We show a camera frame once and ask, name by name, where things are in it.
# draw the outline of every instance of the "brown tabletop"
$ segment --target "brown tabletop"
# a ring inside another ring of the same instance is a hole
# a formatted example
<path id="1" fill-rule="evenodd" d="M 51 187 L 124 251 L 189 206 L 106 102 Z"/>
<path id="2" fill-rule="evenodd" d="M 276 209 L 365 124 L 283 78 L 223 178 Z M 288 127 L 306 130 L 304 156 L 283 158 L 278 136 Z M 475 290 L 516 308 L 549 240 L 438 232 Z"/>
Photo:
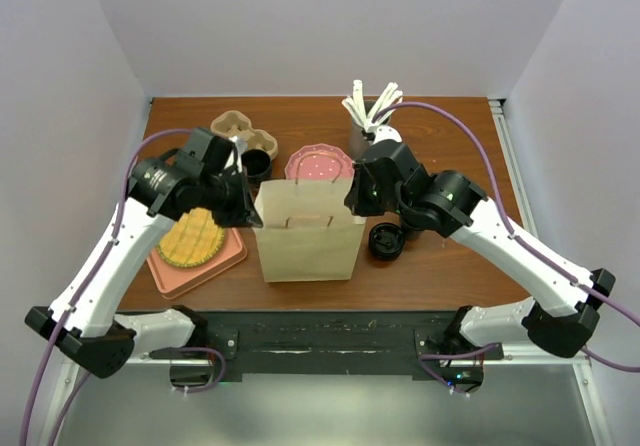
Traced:
<path id="1" fill-rule="evenodd" d="M 500 183 L 509 215 L 520 221 L 487 100 L 484 98 L 411 98 L 440 106 L 458 116 L 478 135 Z M 289 156 L 307 144 L 327 143 L 347 151 L 349 116 L 341 98 L 158 98 L 151 108 L 145 136 L 171 128 L 209 127 L 227 110 L 242 111 L 257 129 L 278 140 L 274 178 L 284 177 Z M 435 113 L 403 109 L 392 116 L 418 160 L 429 172 L 455 169 L 490 192 L 480 156 L 467 137 Z M 179 137 L 150 145 L 143 157 L 175 147 Z M 384 219 L 396 221 L 391 216 Z M 262 280 L 256 241 L 241 230 L 249 255 L 239 265 L 175 300 L 164 299 L 145 264 L 122 309 L 162 309 L 184 304 L 196 310 L 234 309 L 456 309 L 473 304 L 493 306 L 519 301 L 527 293 L 478 254 L 452 240 L 425 232 L 408 243 L 394 262 L 373 260 L 366 250 L 370 218 L 350 281 L 267 284 Z"/>

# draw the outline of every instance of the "black cup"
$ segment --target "black cup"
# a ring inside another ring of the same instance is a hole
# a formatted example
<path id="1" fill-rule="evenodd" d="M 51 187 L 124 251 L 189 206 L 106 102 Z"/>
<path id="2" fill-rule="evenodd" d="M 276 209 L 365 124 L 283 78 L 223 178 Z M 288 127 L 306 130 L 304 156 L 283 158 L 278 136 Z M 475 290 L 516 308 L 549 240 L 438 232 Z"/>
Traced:
<path id="1" fill-rule="evenodd" d="M 242 166 L 247 170 L 247 179 L 252 186 L 258 186 L 271 177 L 271 158 L 262 149 L 250 149 L 241 156 Z"/>

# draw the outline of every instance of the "gray wall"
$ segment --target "gray wall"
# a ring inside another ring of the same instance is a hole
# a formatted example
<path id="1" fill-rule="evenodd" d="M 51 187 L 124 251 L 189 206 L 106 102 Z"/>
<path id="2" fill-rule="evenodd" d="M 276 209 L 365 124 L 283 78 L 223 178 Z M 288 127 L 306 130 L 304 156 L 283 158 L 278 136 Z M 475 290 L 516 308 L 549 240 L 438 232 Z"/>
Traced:
<path id="1" fill-rule="evenodd" d="M 618 277 L 640 312 L 640 0 L 565 0 L 507 101 L 543 240 Z M 594 351 L 640 364 L 637 328 L 608 308 Z M 620 446 L 637 444 L 640 377 L 594 367 Z"/>
<path id="2" fill-rule="evenodd" d="M 13 445 L 44 348 L 24 315 L 104 230 L 147 101 L 97 0 L 0 0 L 0 38 L 0 442 Z"/>
<path id="3" fill-rule="evenodd" d="M 505 97 L 561 0 L 100 0 L 155 96 Z"/>

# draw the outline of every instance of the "beige shopping bag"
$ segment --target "beige shopping bag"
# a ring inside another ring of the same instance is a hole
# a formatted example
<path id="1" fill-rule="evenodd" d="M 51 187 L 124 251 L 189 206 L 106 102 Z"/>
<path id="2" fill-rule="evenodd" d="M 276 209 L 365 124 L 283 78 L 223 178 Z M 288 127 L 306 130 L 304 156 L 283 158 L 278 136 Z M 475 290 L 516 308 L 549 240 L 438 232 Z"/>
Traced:
<path id="1" fill-rule="evenodd" d="M 266 181 L 254 229 L 266 282 L 349 279 L 365 219 L 344 206 L 351 179 Z"/>

